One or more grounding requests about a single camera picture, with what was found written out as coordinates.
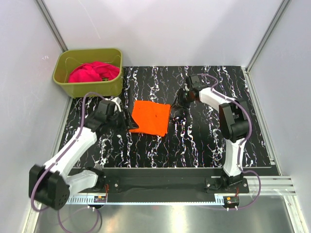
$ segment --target white panel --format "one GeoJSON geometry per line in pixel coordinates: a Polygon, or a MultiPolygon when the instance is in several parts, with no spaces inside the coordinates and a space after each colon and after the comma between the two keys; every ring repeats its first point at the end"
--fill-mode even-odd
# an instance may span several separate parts
{"type": "Polygon", "coordinates": [[[281,0],[45,3],[69,49],[116,47],[125,66],[245,66],[281,0]]]}
{"type": "Polygon", "coordinates": [[[61,50],[33,0],[0,7],[0,232],[19,233],[28,173],[51,157],[67,96],[52,81],[61,50]]]}
{"type": "Polygon", "coordinates": [[[292,1],[251,76],[281,170],[290,175],[311,226],[311,1],[292,1]]]}

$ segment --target robotic arm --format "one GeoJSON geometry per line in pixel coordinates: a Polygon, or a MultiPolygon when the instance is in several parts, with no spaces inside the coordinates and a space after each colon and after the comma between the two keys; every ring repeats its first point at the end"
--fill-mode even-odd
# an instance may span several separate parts
{"type": "Polygon", "coordinates": [[[249,123],[243,111],[234,103],[240,104],[247,112],[246,101],[226,97],[207,84],[201,83],[198,75],[188,76],[183,87],[178,91],[173,106],[189,108],[190,103],[199,101],[217,110],[220,119],[220,130],[226,140],[225,164],[220,185],[222,188],[233,187],[243,181],[242,160],[249,123]]]}
{"type": "Polygon", "coordinates": [[[69,176],[69,172],[85,151],[110,129],[127,131],[138,127],[129,111],[120,108],[120,102],[119,98],[102,100],[97,110],[86,118],[78,138],[80,128],[53,158],[43,166],[34,165],[31,168],[29,172],[29,197],[31,197],[40,176],[53,164],[55,165],[44,176],[38,186],[35,192],[35,200],[55,210],[61,209],[70,196],[84,189],[92,188],[97,192],[104,188],[105,176],[100,169],[89,167],[73,176],[69,176]],[[58,157],[64,152],[66,152],[64,156],[57,161],[58,157]]]}

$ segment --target pink cloth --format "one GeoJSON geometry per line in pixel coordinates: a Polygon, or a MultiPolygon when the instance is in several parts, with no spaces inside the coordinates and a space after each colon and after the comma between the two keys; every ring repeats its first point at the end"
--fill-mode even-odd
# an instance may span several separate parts
{"type": "Polygon", "coordinates": [[[101,82],[103,78],[113,80],[119,73],[120,69],[118,67],[107,63],[85,63],[71,72],[68,83],[101,82]]]}

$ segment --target olive green basket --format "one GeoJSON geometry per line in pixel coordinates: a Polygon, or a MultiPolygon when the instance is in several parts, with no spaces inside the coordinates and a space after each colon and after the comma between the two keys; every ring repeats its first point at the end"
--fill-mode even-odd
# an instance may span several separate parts
{"type": "Polygon", "coordinates": [[[53,80],[73,98],[83,97],[88,92],[102,96],[118,96],[122,92],[122,53],[118,49],[68,50],[60,55],[53,73],[53,80]],[[84,63],[105,62],[120,68],[120,73],[110,81],[68,83],[70,73],[84,63]]]}

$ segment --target folded orange cloth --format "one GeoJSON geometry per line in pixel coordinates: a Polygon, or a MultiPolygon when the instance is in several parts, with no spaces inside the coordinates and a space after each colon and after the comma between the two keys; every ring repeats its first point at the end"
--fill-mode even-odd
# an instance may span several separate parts
{"type": "Polygon", "coordinates": [[[130,130],[130,132],[147,133],[163,137],[167,134],[170,108],[171,106],[169,104],[143,100],[135,101],[132,117],[139,128],[130,130]]]}

